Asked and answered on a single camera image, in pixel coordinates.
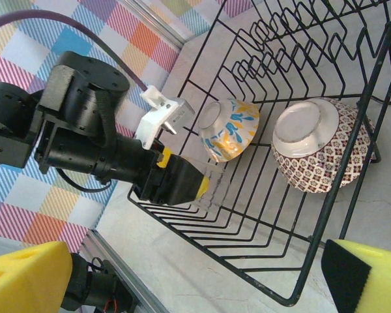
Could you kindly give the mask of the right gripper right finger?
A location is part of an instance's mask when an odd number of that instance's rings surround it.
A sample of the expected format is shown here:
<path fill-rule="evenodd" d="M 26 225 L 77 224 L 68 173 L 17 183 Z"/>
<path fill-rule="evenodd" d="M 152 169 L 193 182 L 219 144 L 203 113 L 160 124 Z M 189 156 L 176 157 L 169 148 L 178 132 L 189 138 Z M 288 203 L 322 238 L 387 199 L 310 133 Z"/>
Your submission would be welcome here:
<path fill-rule="evenodd" d="M 338 312 L 391 312 L 391 251 L 328 240 L 322 272 Z"/>

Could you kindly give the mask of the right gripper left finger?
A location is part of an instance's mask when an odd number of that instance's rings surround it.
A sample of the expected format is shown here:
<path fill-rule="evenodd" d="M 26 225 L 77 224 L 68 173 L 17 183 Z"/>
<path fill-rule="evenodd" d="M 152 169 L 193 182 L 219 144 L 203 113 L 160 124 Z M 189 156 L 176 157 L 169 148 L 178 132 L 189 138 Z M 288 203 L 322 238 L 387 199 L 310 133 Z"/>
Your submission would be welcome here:
<path fill-rule="evenodd" d="M 58 312 L 71 274 L 62 241 L 0 256 L 0 312 Z"/>

